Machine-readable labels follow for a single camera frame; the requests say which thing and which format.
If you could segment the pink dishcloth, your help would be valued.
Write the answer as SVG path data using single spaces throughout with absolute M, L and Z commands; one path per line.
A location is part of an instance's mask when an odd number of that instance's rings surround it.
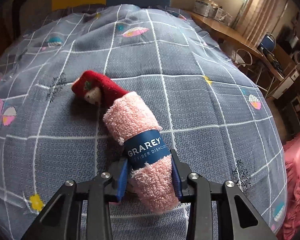
M 116 99 L 103 116 L 108 131 L 125 148 L 130 183 L 139 200 L 154 213 L 178 205 L 172 183 L 171 153 L 152 111 L 136 92 Z

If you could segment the red knit sock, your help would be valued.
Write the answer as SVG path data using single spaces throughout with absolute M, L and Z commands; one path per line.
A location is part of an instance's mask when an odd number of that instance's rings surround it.
M 78 98 L 88 103 L 109 108 L 116 99 L 129 93 L 109 77 L 92 70 L 85 71 L 71 86 Z

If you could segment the grey patterned bed quilt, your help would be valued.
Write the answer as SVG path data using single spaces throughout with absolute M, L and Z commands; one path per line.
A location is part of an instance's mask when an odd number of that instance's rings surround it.
M 185 239 L 172 158 L 232 180 L 273 232 L 286 215 L 283 147 L 259 90 L 174 8 L 57 10 L 0 57 L 0 230 L 21 239 L 68 179 L 137 163 L 110 207 L 115 239 Z

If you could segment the pink bedding pile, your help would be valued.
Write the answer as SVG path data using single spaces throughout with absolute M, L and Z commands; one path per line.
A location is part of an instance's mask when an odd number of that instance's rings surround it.
M 287 172 L 287 212 L 278 239 L 292 239 L 300 229 L 300 132 L 283 146 Z

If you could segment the wooden side table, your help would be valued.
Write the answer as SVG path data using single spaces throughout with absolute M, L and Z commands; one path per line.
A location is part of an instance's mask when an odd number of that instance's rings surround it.
M 202 15 L 190 11 L 189 13 L 194 22 L 202 29 L 209 32 L 210 36 L 216 41 L 228 41 L 231 44 L 236 45 L 238 48 L 245 49 L 251 55 L 262 59 L 263 55 L 261 54 L 261 52 L 251 42 L 249 42 L 246 38 L 244 38 L 234 29 L 211 18 L 204 17 Z

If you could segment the blue chair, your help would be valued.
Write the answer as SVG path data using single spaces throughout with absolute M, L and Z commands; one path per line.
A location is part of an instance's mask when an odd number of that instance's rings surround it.
M 263 49 L 266 49 L 270 52 L 273 52 L 273 50 L 276 47 L 276 39 L 272 33 L 266 33 L 260 44 L 258 45 L 258 50 L 263 51 Z

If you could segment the white box on table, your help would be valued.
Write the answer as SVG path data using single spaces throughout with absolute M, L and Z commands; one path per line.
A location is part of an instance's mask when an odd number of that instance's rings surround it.
M 211 0 L 195 0 L 193 12 L 208 17 L 211 4 Z

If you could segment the pink patterned curtain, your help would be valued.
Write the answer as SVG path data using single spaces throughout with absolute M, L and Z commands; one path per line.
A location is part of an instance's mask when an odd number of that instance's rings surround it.
M 289 0 L 245 0 L 233 28 L 253 46 L 258 47 L 267 33 L 273 33 L 283 17 Z

